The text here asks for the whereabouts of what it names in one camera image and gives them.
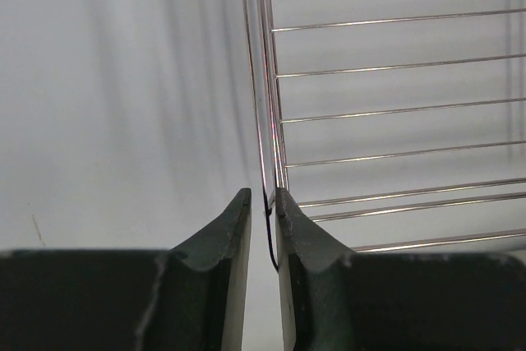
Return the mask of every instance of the metal grid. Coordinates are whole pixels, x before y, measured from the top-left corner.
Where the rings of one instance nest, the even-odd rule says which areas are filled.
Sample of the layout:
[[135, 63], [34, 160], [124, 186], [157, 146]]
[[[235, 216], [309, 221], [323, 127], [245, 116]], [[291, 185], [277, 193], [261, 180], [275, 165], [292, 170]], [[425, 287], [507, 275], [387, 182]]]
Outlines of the metal grid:
[[[250, 0], [244, 1], [244, 10], [247, 23], [247, 33], [249, 38], [249, 55], [251, 58], [251, 75], [252, 85], [255, 90], [255, 95], [258, 90], [258, 84], [256, 81], [255, 64], [253, 57], [254, 48], [251, 46], [251, 41], [254, 39], [260, 40], [261, 43], [261, 56], [263, 58], [264, 68], [264, 88], [265, 95], [267, 98], [266, 107], [264, 109], [265, 114], [258, 112], [258, 103], [255, 100], [256, 107], [256, 122], [258, 124], [258, 136], [260, 139], [260, 154], [261, 154], [261, 167], [263, 175], [263, 185], [265, 191], [265, 209], [267, 214], [270, 213], [270, 207], [273, 204], [274, 193], [267, 193], [268, 187], [265, 179], [265, 155], [264, 146], [265, 142], [263, 129], [268, 128], [271, 136], [271, 150], [272, 160], [271, 165], [274, 171], [275, 184], [274, 187], [283, 187], [289, 189], [289, 176], [288, 171], [292, 168], [305, 168], [311, 166], [326, 166], [331, 164], [346, 164], [362, 161], [373, 161], [389, 158], [401, 158], [410, 157], [416, 155], [431, 155], [436, 153], [444, 152], [455, 152], [455, 151], [466, 151], [466, 150], [483, 150], [492, 147], [506, 147], [510, 150], [512, 146], [519, 146], [521, 149], [521, 161], [524, 162], [524, 145], [526, 145], [526, 137], [524, 129], [526, 128], [526, 119], [524, 116], [524, 105], [526, 102], [526, 94], [524, 93], [524, 62], [520, 63], [519, 67], [519, 95], [513, 97], [509, 92], [508, 97], [491, 99], [491, 100], [478, 100], [478, 101], [466, 101], [461, 103], [449, 103], [440, 105], [426, 105], [426, 106], [409, 106], [400, 109], [383, 109], [375, 111], [359, 111], [349, 113], [336, 113], [336, 114], [323, 114], [316, 116], [307, 117], [294, 117], [287, 118], [283, 115], [282, 104], [281, 104], [281, 87], [280, 84], [285, 79], [293, 79], [296, 77], [310, 77], [310, 76], [321, 76], [321, 75], [335, 75], [344, 73], [373, 73], [382, 72], [396, 69], [411, 69], [411, 68], [426, 68], [426, 67], [442, 67], [448, 65], [463, 65], [468, 63], [476, 62], [495, 62], [495, 61], [506, 61], [510, 62], [512, 59], [521, 59], [526, 57], [526, 48], [524, 47], [524, 13], [526, 12], [526, 4], [524, 0], [518, 0], [518, 6], [512, 8], [510, 2], [506, 1], [506, 7], [504, 9], [497, 10], [485, 10], [479, 12], [456, 12], [449, 14], [435, 14], [435, 15], [416, 15], [416, 16], [397, 16], [392, 18], [381, 18], [381, 19], [370, 19], [363, 21], [337, 21], [337, 22], [326, 22], [306, 25], [291, 25], [291, 26], [275, 26], [275, 19], [273, 16], [273, 0], [256, 0], [257, 4], [257, 24], [258, 32], [256, 38], [254, 33], [251, 32], [251, 24], [249, 19]], [[510, 27], [509, 16], [516, 15], [519, 22], [519, 42], [517, 45], [518, 51], [513, 53], [511, 51], [511, 44], [506, 46], [505, 53], [498, 53], [492, 56], [485, 56], [480, 58], [454, 58], [444, 59], [435, 62], [412, 62], [412, 63], [401, 63], [401, 64], [387, 64], [387, 65], [371, 65], [369, 67], [350, 67], [340, 68], [333, 70], [320, 70], [320, 71], [303, 71], [303, 72], [280, 72], [278, 60], [279, 55], [276, 49], [276, 36], [286, 35], [290, 32], [299, 30], [323, 30], [323, 29], [352, 29], [355, 26], [360, 25], [380, 25], [380, 24], [403, 24], [406, 22], [415, 21], [432, 21], [432, 20], [451, 20], [451, 19], [469, 19], [474, 17], [488, 17], [488, 16], [504, 16], [506, 18], [507, 28]], [[298, 161], [289, 162], [287, 161], [286, 145], [284, 139], [284, 126], [299, 122], [317, 122], [322, 120], [335, 120], [348, 118], [365, 118], [382, 116], [386, 114], [401, 114], [401, 113], [421, 113], [421, 112], [435, 112], [444, 109], [461, 109], [461, 108], [472, 108], [476, 106], [496, 106], [498, 104], [504, 104], [511, 106], [512, 104], [519, 104], [519, 122], [518, 122], [518, 138], [513, 138], [512, 125], [509, 121], [507, 127], [507, 137], [501, 141], [489, 141], [482, 144], [469, 144], [469, 145], [453, 145], [445, 147], [436, 147], [425, 150], [404, 150], [398, 152], [380, 153], [374, 155], [359, 155], [349, 156], [343, 158], [334, 159], [323, 159], [323, 160], [309, 160], [309, 161]], [[483, 182], [469, 182], [460, 183], [454, 185], [427, 187], [412, 190], [403, 190], [388, 193], [374, 193], [365, 196], [351, 196], [351, 197], [338, 197], [331, 199], [315, 200], [315, 201], [304, 201], [299, 203], [300, 207], [312, 208], [312, 207], [325, 207], [335, 206], [343, 204], [351, 204], [356, 202], [364, 201], [382, 201], [385, 199], [394, 199], [405, 196], [423, 196], [428, 194], [440, 194], [442, 192], [461, 192], [466, 190], [474, 190], [478, 188], [488, 187], [501, 187], [505, 185], [525, 184], [526, 178], [505, 178], [505, 179], [492, 179]], [[385, 206], [381, 208], [367, 209], [367, 210], [351, 210], [345, 212], [336, 212], [322, 215], [313, 215], [311, 218], [315, 222], [332, 221], [337, 219], [350, 219], [356, 217], [363, 217], [369, 215], [385, 215], [389, 213], [401, 213], [413, 210], [425, 210], [431, 208], [447, 207], [447, 206], [460, 206], [467, 204], [493, 202], [493, 201], [508, 201], [526, 198], [526, 190], [520, 192], [511, 193], [499, 193], [499, 194], [487, 194], [481, 196], [471, 197], [459, 197], [454, 199], [442, 199], [435, 201], [425, 201], [421, 203], [406, 204], [400, 206]], [[516, 229], [510, 231], [501, 231], [493, 233], [479, 233], [471, 235], [454, 236], [448, 238], [435, 238], [420, 241], [411, 242], [397, 242], [391, 244], [355, 247], [354, 249], [358, 252], [383, 252], [383, 251], [395, 251], [407, 248], [417, 247], [433, 247], [443, 246], [457, 243], [466, 242], [480, 242], [485, 240], [497, 240], [505, 238], [517, 238], [526, 236], [526, 229]]]

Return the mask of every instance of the gray background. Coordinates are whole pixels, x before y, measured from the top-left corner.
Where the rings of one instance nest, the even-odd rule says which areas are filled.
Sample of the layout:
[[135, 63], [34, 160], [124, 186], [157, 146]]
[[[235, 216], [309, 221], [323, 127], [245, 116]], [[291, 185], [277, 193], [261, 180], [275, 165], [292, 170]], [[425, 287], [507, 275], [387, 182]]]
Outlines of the gray background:
[[[2, 0], [1, 7], [0, 246], [171, 247], [240, 187], [252, 187], [243, 349], [281, 349], [241, 0]], [[286, 26], [505, 7], [506, 0], [276, 0], [275, 17]], [[500, 55], [506, 41], [516, 53], [518, 17], [511, 22], [508, 31], [503, 16], [492, 16], [283, 33], [280, 71]], [[289, 79], [285, 117], [517, 97], [524, 59], [512, 66]], [[505, 141], [509, 125], [518, 140], [520, 122], [518, 105], [498, 105], [309, 122], [287, 127], [285, 136], [288, 160], [297, 162]], [[301, 201], [525, 177], [524, 154], [511, 154], [500, 148], [293, 170], [291, 191]], [[525, 208], [514, 201], [326, 228], [363, 245], [523, 228]]]

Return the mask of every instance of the white surface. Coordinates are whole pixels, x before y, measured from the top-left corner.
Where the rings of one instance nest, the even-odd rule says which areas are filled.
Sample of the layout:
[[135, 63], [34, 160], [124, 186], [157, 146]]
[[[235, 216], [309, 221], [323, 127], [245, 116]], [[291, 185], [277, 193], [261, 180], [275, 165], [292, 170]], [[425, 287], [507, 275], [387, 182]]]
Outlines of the white surface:
[[[279, 0], [276, 21], [316, 22], [326, 11], [323, 7], [336, 10], [338, 5], [353, 13], [333, 11], [335, 21], [456, 12], [466, 5], [473, 11], [505, 8], [504, 0], [457, 0], [451, 9], [448, 0], [436, 0], [443, 9], [424, 0], [373, 0], [374, 5], [371, 0], [309, 1], [316, 12], [305, 12], [309, 5], [299, 0]], [[278, 281], [266, 250], [241, 0], [2, 0], [0, 6], [0, 247], [40, 246], [33, 219], [49, 247], [171, 247], [214, 218], [240, 187], [252, 187], [243, 349], [281, 349]], [[433, 28], [424, 30], [410, 25], [362, 28], [358, 36], [349, 33], [343, 41], [333, 35], [335, 30], [283, 34], [279, 45], [288, 49], [280, 57], [286, 70], [295, 72], [414, 62], [420, 56], [434, 60], [454, 53], [460, 58], [497, 49], [502, 53], [504, 18], [489, 17], [475, 26], [470, 21], [431, 22]], [[390, 35], [393, 30], [401, 30], [397, 39]], [[401, 51], [402, 39], [427, 44]], [[389, 48], [386, 40], [391, 40]], [[316, 58], [319, 43], [332, 47], [323, 47], [324, 56]], [[453, 53], [449, 44], [459, 47]], [[433, 68], [398, 72], [395, 77], [384, 73], [297, 79], [288, 82], [284, 107], [292, 117], [316, 115], [322, 109], [338, 113], [495, 99], [505, 95], [503, 76], [503, 63], [484, 63], [462, 71]], [[354, 95], [348, 90], [351, 83]], [[371, 96], [371, 90], [377, 94]], [[295, 99], [300, 93], [302, 101]], [[352, 130], [347, 121], [311, 124], [313, 128], [304, 132], [292, 132], [291, 127], [286, 131], [289, 155], [296, 161], [395, 152], [401, 142], [412, 150], [506, 139], [505, 106], [463, 114], [429, 113], [427, 121], [424, 114], [418, 120], [396, 116], [402, 120], [398, 126], [375, 123], [384, 121], [377, 118], [369, 124], [357, 122]], [[408, 125], [417, 127], [413, 135], [397, 134]], [[434, 136], [427, 134], [429, 127]], [[332, 137], [338, 139], [335, 150], [322, 152], [319, 147]], [[351, 137], [353, 152], [346, 145]], [[306, 148], [312, 156], [303, 158]], [[525, 159], [517, 153], [511, 161], [505, 149], [478, 159], [460, 155], [453, 167], [444, 156], [431, 168], [417, 161], [410, 171], [407, 162], [389, 168], [375, 163], [377, 177], [365, 168], [312, 168], [291, 173], [292, 192], [303, 200], [327, 197], [320, 194], [328, 191], [329, 181], [346, 195], [425, 187], [437, 184], [437, 175], [444, 182], [446, 176], [448, 182], [463, 181], [467, 173], [473, 181], [523, 177]], [[496, 165], [490, 168], [488, 160]], [[322, 178], [321, 171], [331, 179]], [[390, 217], [353, 221], [352, 228], [344, 222], [327, 228], [349, 245], [466, 229], [484, 232], [523, 226], [525, 204], [510, 203], [504, 213], [492, 209], [493, 204], [472, 206], [455, 211], [456, 217], [447, 214], [447, 224], [423, 224], [423, 212], [416, 212], [398, 223]], [[431, 219], [428, 213], [424, 218]]]

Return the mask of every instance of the drying rack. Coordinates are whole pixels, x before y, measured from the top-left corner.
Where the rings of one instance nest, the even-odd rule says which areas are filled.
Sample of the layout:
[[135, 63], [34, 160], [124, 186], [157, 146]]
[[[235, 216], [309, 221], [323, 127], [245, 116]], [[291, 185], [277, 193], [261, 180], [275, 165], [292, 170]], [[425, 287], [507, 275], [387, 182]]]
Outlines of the drying rack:
[[[501, 179], [487, 179], [480, 182], [462, 182], [451, 185], [435, 185], [433, 187], [424, 187], [416, 189], [407, 189], [396, 192], [378, 192], [368, 193], [361, 196], [351, 197], [332, 197], [327, 199], [309, 200], [298, 203], [302, 209], [309, 208], [330, 208], [337, 205], [349, 205], [357, 202], [367, 201], [391, 201], [401, 197], [408, 196], [431, 196], [440, 195], [442, 192], [465, 192], [468, 190], [477, 190], [490, 187], [502, 187], [502, 186], [524, 186], [526, 185], [526, 155], [524, 155], [524, 145], [526, 144], [526, 137], [524, 135], [524, 129], [526, 128], [526, 120], [524, 117], [524, 105], [526, 102], [526, 94], [524, 93], [524, 59], [526, 57], [526, 48], [524, 47], [524, 13], [526, 12], [526, 4], [524, 0], [516, 0], [513, 6], [510, 0], [505, 1], [505, 7], [500, 9], [485, 9], [470, 11], [465, 10], [464, 12], [454, 13], [436, 13], [436, 14], [421, 14], [421, 15], [408, 15], [408, 16], [392, 16], [382, 17], [369, 20], [357, 20], [357, 21], [331, 21], [331, 17], [327, 16], [327, 21], [317, 22], [304, 25], [275, 25], [274, 18], [274, 4], [275, 0], [243, 0], [245, 22], [247, 28], [247, 37], [249, 43], [249, 58], [251, 68], [251, 82], [254, 90], [254, 105], [256, 108], [256, 124], [258, 127], [258, 138], [260, 147], [261, 157], [261, 174], [263, 179], [263, 188], [265, 193], [265, 210], [269, 217], [272, 206], [275, 200], [275, 188], [282, 187], [290, 190], [291, 181], [289, 172], [301, 171], [307, 167], [323, 167], [331, 166], [334, 164], [347, 164], [352, 165], [355, 163], [361, 163], [364, 161], [382, 161], [384, 159], [394, 159], [403, 157], [423, 157], [427, 155], [434, 155], [440, 153], [456, 153], [458, 151], [479, 151], [485, 149], [491, 149], [495, 147], [504, 147], [507, 150], [508, 155], [512, 155], [512, 150], [520, 151], [518, 159], [515, 157], [515, 161], [519, 161], [522, 166], [522, 173], [517, 174], [520, 177], [512, 178], [501, 178]], [[511, 27], [511, 18], [518, 22], [516, 26], [516, 36], [513, 40], [508, 36], [508, 44], [503, 48], [501, 53], [494, 53], [487, 56], [481, 57], [469, 57], [469, 58], [446, 58], [441, 60], [433, 60], [431, 62], [409, 62], [409, 63], [391, 63], [391, 64], [371, 64], [370, 66], [360, 67], [347, 67], [347, 68], [334, 68], [334, 69], [323, 69], [323, 70], [305, 70], [305, 71], [285, 71], [282, 72], [282, 68], [279, 66], [279, 48], [276, 45], [276, 38], [282, 37], [282, 35], [293, 35], [299, 31], [306, 30], [340, 30], [342, 34], [348, 30], [356, 29], [359, 26], [365, 25], [402, 25], [408, 23], [422, 23], [426, 24], [429, 21], [449, 21], [449, 20], [468, 20], [478, 18], [490, 18], [492, 16], [501, 16], [505, 18], [507, 30]], [[297, 79], [297, 78], [310, 78], [313, 76], [325, 76], [325, 75], [355, 75], [362, 73], [382, 73], [386, 71], [402, 70], [402, 69], [423, 69], [433, 67], [448, 67], [458, 65], [459, 67], [474, 63], [487, 63], [492, 62], [505, 62], [505, 67], [509, 71], [512, 62], [518, 67], [518, 93], [512, 95], [511, 89], [507, 90], [505, 97], [497, 97], [495, 99], [485, 100], [474, 100], [464, 101], [459, 103], [446, 103], [446, 104], [433, 104], [433, 105], [418, 105], [418, 106], [406, 106], [392, 109], [380, 109], [380, 110], [368, 110], [363, 109], [362, 111], [348, 112], [348, 113], [324, 113], [317, 114], [314, 116], [301, 116], [301, 117], [289, 117], [284, 114], [282, 110], [282, 83], [285, 80]], [[258, 81], [258, 68], [262, 69], [260, 73], [263, 77]], [[259, 94], [264, 91], [265, 100], [259, 100]], [[302, 160], [302, 161], [289, 161], [287, 159], [287, 144], [285, 141], [285, 128], [299, 123], [313, 123], [320, 121], [327, 122], [352, 122], [358, 118], [373, 118], [373, 117], [384, 117], [393, 116], [397, 114], [407, 113], [434, 113], [444, 110], [457, 109], [462, 111], [463, 109], [472, 108], [488, 108], [491, 106], [504, 105], [507, 108], [508, 114], [506, 117], [506, 138], [500, 141], [486, 141], [478, 144], [466, 144], [466, 145], [448, 145], [448, 146], [437, 146], [433, 148], [426, 148], [422, 150], [400, 150], [395, 152], [372, 152], [367, 155], [348, 156], [342, 158], [328, 158], [320, 160]], [[511, 106], [515, 111], [514, 121], [511, 119]], [[271, 160], [267, 160], [265, 155], [266, 137], [270, 137], [270, 157]], [[269, 168], [272, 170], [272, 176], [268, 176], [267, 172]], [[403, 205], [385, 205], [382, 207], [376, 207], [372, 209], [363, 210], [345, 210], [345, 211], [334, 211], [330, 210], [322, 212], [318, 215], [310, 215], [310, 218], [315, 222], [332, 221], [337, 219], [350, 219], [369, 215], [386, 215], [392, 213], [403, 213], [414, 210], [424, 210], [431, 208], [447, 207], [447, 206], [462, 206], [467, 204], [477, 204], [484, 202], [494, 201], [510, 201], [517, 199], [526, 198], [526, 189], [522, 188], [520, 191], [508, 192], [508, 193], [493, 193], [493, 194], [481, 194], [477, 196], [468, 197], [454, 197], [448, 199], [422, 201], [411, 204]], [[396, 242], [387, 244], [376, 244], [371, 246], [353, 247], [356, 252], [384, 252], [384, 251], [395, 251], [408, 248], [418, 247], [434, 247], [444, 246], [457, 243], [465, 242], [480, 242], [486, 240], [497, 240], [505, 238], [518, 238], [526, 236], [526, 226], [521, 226], [521, 229], [506, 230], [490, 233], [477, 233], [469, 235], [454, 235], [451, 234], [449, 237], [444, 238], [431, 238], [426, 240], [407, 241], [407, 242]]]

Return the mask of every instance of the horizontal metal wire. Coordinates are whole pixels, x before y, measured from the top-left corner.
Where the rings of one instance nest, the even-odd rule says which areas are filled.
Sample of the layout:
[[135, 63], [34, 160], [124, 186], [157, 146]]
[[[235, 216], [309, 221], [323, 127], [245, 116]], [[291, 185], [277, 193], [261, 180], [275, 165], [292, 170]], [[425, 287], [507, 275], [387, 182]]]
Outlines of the horizontal metal wire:
[[319, 164], [344, 164], [344, 163], [347, 163], [347, 162], [358, 162], [360, 160], [397, 158], [397, 157], [400, 157], [400, 156], [433, 154], [433, 153], [447, 152], [447, 151], [474, 150], [474, 149], [478, 149], [478, 148], [490, 148], [490, 147], [498, 147], [498, 146], [503, 146], [503, 145], [518, 145], [518, 144], [526, 144], [526, 140], [501, 141], [501, 142], [498, 142], [498, 143], [473, 144], [473, 145], [457, 145], [455, 147], [432, 148], [430, 150], [417, 150], [417, 151], [397, 152], [397, 153], [394, 153], [394, 154], [358, 156], [358, 157], [354, 157], [354, 158], [315, 160], [315, 161], [312, 161], [312, 162], [298, 162], [296, 164], [286, 164], [285, 167], [286, 168], [298, 168], [298, 167], [301, 167], [301, 166], [316, 166], [316, 165], [319, 165]]
[[335, 28], [339, 26], [357, 26], [357, 25], [375, 25], [375, 24], [386, 24], [391, 22], [408, 22], [408, 21], [431, 21], [431, 20], [445, 20], [450, 18], [466, 18], [469, 16], [498, 16], [501, 14], [514, 14], [517, 12], [526, 12], [526, 8], [514, 8], [506, 10], [493, 10], [489, 12], [461, 12], [456, 14], [440, 14], [434, 16], [406, 16], [402, 18], [386, 18], [383, 20], [369, 20], [369, 21], [354, 21], [354, 22], [335, 22], [328, 24], [313, 24], [313, 25], [300, 25], [290, 26], [288, 28], [276, 28], [273, 32], [289, 32], [292, 30], [305, 30], [305, 29], [319, 29], [319, 28]]
[[406, 196], [418, 196], [418, 195], [426, 195], [430, 193], [456, 192], [456, 191], [464, 191], [468, 189], [484, 188], [484, 187], [502, 187], [504, 185], [521, 184], [525, 182], [526, 182], [526, 178], [507, 178], [504, 180], [470, 182], [466, 184], [448, 185], [445, 187], [412, 189], [408, 191], [377, 193], [374, 195], [363, 195], [363, 196], [354, 196], [354, 197], [340, 197], [336, 199], [325, 199], [325, 200], [319, 200], [319, 201], [304, 201], [302, 203], [299, 203], [299, 206], [301, 208], [333, 206], [333, 205], [342, 205], [345, 203], [356, 203], [359, 201], [379, 201], [382, 199], [392, 199], [396, 197], [406, 197]]
[[415, 68], [415, 67], [457, 65], [457, 64], [460, 64], [460, 63], [500, 61], [500, 60], [503, 60], [503, 59], [524, 58], [524, 57], [526, 57], [526, 53], [515, 53], [515, 54], [512, 54], [512, 55], [499, 55], [499, 56], [495, 56], [495, 57], [484, 57], [484, 58], [455, 59], [455, 60], [451, 60], [451, 61], [409, 63], [409, 64], [404, 64], [404, 65], [391, 65], [391, 66], [378, 66], [378, 67], [359, 67], [359, 68], [353, 68], [353, 69], [325, 70], [325, 71], [319, 71], [319, 72], [301, 72], [301, 73], [279, 74], [279, 75], [276, 76], [276, 78], [321, 76], [321, 75], [325, 75], [325, 74], [342, 74], [342, 73], [356, 73], [356, 72], [378, 72], [378, 71], [381, 71], [381, 70], [395, 70], [395, 69], [410, 69], [410, 68]]
[[390, 244], [378, 244], [375, 246], [354, 247], [355, 252], [388, 252], [398, 250], [408, 250], [422, 247], [439, 247], [465, 242], [486, 242], [490, 240], [500, 240], [503, 238], [522, 238], [526, 236], [526, 229], [505, 230], [502, 232], [477, 233], [455, 238], [430, 238], [428, 240], [417, 240], [413, 242], [393, 242]]
[[524, 101], [526, 101], [526, 98], [480, 100], [478, 102], [439, 104], [436, 106], [409, 107], [406, 109], [389, 109], [389, 110], [378, 110], [378, 111], [366, 111], [366, 112], [361, 112], [361, 113], [348, 113], [348, 114], [320, 115], [320, 116], [315, 116], [315, 117], [290, 118], [290, 119], [282, 119], [281, 123], [296, 123], [296, 122], [307, 122], [307, 121], [322, 121], [326, 119], [368, 117], [371, 115], [412, 113], [412, 112], [427, 111], [427, 110], [457, 109], [457, 108], [462, 108], [462, 107], [484, 106], [484, 105], [489, 105], [489, 104], [505, 104], [505, 103], [514, 103], [514, 102], [524, 102]]
[[367, 217], [370, 215], [404, 213], [407, 211], [436, 209], [439, 207], [449, 207], [449, 206], [471, 205], [474, 203], [486, 203], [489, 201], [510, 201], [514, 199], [524, 199], [524, 198], [526, 198], [526, 192], [502, 193], [498, 195], [465, 197], [461, 199], [449, 199], [445, 201], [426, 201], [423, 203], [414, 203], [414, 204], [402, 205], [402, 206], [381, 207], [378, 209], [347, 211], [345, 213], [314, 215], [314, 216], [311, 216], [310, 218], [314, 222], [326, 222], [326, 221], [334, 221], [337, 219], [351, 219], [351, 218], [358, 218], [358, 217]]

